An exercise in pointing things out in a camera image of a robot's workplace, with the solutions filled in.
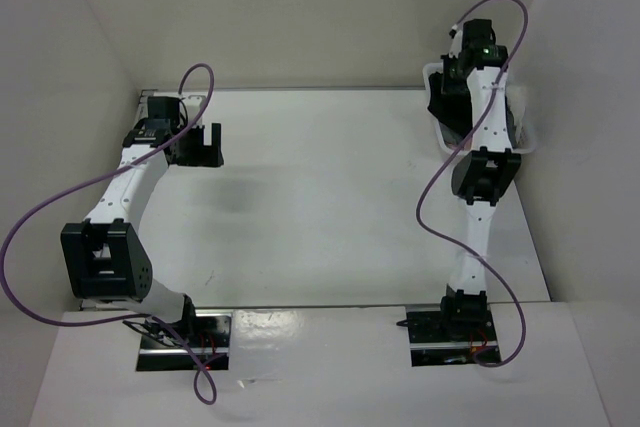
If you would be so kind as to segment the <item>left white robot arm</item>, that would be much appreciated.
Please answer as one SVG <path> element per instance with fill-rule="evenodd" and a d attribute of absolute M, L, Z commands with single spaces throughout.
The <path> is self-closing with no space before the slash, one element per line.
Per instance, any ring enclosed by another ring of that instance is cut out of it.
<path fill-rule="evenodd" d="M 222 127 L 187 124 L 179 97 L 151 97 L 147 114 L 123 140 L 124 173 L 108 184 L 96 206 L 80 223 L 68 223 L 61 245 L 74 296 L 114 304 L 164 321 L 163 334 L 180 347 L 198 337 L 191 298 L 170 290 L 153 274 L 138 236 L 151 195 L 168 168 L 223 166 Z"/>

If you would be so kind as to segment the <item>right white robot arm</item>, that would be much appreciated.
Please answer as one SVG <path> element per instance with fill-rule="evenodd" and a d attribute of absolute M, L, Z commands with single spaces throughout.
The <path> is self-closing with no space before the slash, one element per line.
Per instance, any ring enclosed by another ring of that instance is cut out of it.
<path fill-rule="evenodd" d="M 454 43 L 459 52 L 444 60 L 442 93 L 465 84 L 471 106 L 472 138 L 468 153 L 451 175 L 452 193 L 464 203 L 467 228 L 463 260 L 456 267 L 441 300 L 438 328 L 454 341 L 473 338 L 488 321 L 486 255 L 492 218 L 521 165 L 508 132 L 506 100 L 508 59 L 496 43 L 492 22 L 474 19 L 463 24 Z"/>

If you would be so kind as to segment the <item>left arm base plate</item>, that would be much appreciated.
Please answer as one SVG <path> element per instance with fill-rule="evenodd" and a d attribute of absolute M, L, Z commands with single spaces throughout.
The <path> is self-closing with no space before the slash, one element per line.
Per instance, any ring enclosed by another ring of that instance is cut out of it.
<path fill-rule="evenodd" d="M 222 371 L 229 367 L 232 312 L 197 310 L 192 329 L 174 325 L 194 355 L 207 370 Z M 139 333 L 136 370 L 138 372 L 193 371 L 196 364 L 183 346 L 158 324 L 134 323 L 131 329 Z"/>

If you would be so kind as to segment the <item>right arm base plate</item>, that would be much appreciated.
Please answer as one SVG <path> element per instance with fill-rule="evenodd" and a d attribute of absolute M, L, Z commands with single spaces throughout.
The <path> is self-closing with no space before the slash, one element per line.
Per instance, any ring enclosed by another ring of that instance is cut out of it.
<path fill-rule="evenodd" d="M 502 360 L 491 312 L 478 327 L 451 333 L 442 326 L 440 308 L 409 305 L 396 325 L 405 328 L 413 367 L 454 366 Z"/>

